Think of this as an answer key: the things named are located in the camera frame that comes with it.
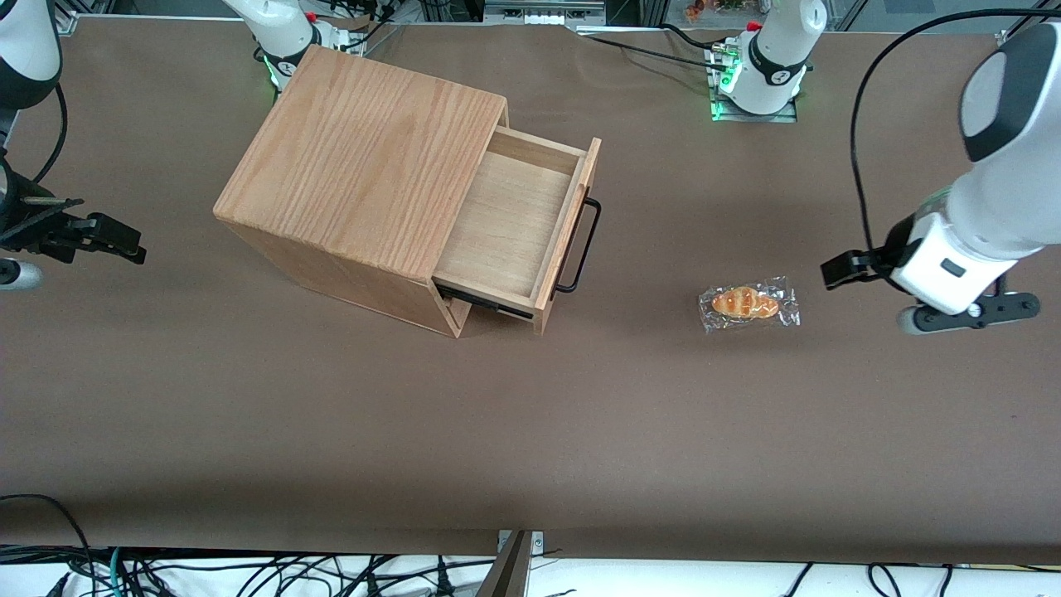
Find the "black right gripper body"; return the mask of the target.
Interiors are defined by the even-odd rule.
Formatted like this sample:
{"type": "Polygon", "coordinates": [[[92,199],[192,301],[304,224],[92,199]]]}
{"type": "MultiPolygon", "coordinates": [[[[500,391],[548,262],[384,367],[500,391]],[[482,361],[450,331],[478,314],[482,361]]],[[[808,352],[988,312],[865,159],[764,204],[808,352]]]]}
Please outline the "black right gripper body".
{"type": "Polygon", "coordinates": [[[1,159],[1,245],[7,252],[46,254],[72,264],[77,250],[86,250],[85,238],[72,226],[80,218],[68,214],[82,199],[56,197],[32,182],[1,159]]]}

